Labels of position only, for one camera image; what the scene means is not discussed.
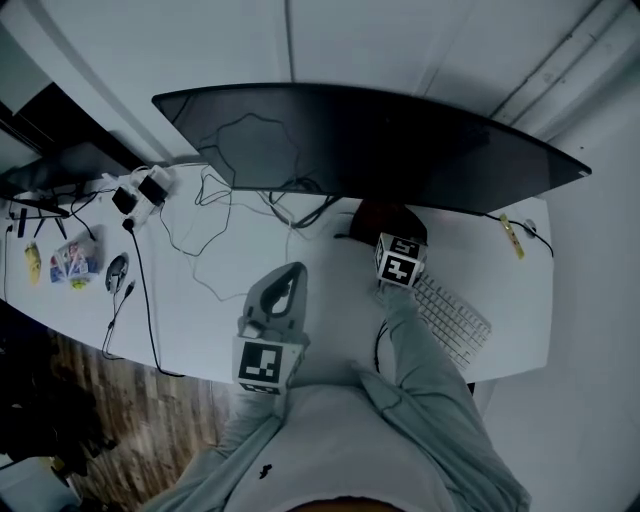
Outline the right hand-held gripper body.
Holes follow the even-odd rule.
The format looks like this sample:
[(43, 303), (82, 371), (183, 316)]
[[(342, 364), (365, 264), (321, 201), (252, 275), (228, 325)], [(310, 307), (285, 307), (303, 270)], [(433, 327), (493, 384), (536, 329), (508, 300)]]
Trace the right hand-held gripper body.
[(381, 233), (374, 253), (377, 278), (381, 282), (410, 288), (421, 277), (426, 256), (426, 245)]

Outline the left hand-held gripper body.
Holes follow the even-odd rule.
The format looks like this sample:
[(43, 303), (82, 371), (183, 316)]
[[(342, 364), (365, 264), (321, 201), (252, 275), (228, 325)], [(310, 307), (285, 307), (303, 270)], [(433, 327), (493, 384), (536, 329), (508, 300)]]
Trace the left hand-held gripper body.
[(278, 267), (249, 290), (232, 343), (233, 382), (247, 392), (281, 395), (304, 359), (307, 268)]

